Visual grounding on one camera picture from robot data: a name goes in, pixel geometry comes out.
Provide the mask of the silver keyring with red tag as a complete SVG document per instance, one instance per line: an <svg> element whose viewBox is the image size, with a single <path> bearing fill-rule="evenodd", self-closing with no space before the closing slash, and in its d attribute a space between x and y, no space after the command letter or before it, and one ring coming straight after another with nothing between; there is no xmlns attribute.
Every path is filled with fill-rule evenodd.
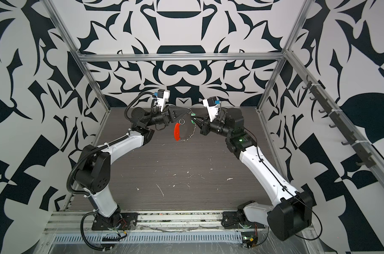
<svg viewBox="0 0 384 254"><path fill-rule="evenodd" d="M195 134L196 131L196 124L192 124L190 122L189 127L181 127L180 125L176 124L173 132L173 136L176 141L182 141L186 142L189 141Z"/></svg>

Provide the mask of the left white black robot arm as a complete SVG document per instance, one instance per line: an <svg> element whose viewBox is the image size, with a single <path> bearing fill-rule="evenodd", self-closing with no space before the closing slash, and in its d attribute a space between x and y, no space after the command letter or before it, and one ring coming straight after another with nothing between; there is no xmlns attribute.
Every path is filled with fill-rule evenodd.
<svg viewBox="0 0 384 254"><path fill-rule="evenodd" d="M190 109L178 106L166 106L157 112L135 108L130 116L125 111L132 124L129 131L104 145L86 146L68 176L67 189L91 198L94 209L103 218L118 218L120 209L109 189L111 165L128 152L148 144L154 135L150 126L167 127L190 112Z"/></svg>

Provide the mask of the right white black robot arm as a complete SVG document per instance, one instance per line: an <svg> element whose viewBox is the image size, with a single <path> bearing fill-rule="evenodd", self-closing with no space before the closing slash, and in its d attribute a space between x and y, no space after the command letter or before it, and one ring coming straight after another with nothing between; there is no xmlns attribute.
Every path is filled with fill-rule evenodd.
<svg viewBox="0 0 384 254"><path fill-rule="evenodd" d="M203 135L213 132L225 137L228 150L244 164L269 196L271 205L249 201L237 208L241 223L268 226L285 241L312 224L313 199L290 185L260 151L256 136L244 126L240 109L228 109L224 118L191 116Z"/></svg>

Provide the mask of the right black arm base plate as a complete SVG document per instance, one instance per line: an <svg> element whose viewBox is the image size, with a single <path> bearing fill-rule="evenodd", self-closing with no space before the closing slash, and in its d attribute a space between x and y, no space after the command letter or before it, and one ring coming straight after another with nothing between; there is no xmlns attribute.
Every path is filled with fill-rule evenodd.
<svg viewBox="0 0 384 254"><path fill-rule="evenodd" d="M265 229L260 223L249 222L240 211L225 211L222 213L222 227L226 229Z"/></svg>

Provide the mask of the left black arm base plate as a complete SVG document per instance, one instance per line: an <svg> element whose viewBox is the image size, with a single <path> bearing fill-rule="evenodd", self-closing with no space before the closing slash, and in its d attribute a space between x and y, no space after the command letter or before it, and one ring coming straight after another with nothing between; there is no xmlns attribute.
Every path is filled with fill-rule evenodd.
<svg viewBox="0 0 384 254"><path fill-rule="evenodd" d="M115 213L106 218L97 213L93 220L92 230L103 231L108 229L129 230L137 225L138 213Z"/></svg>

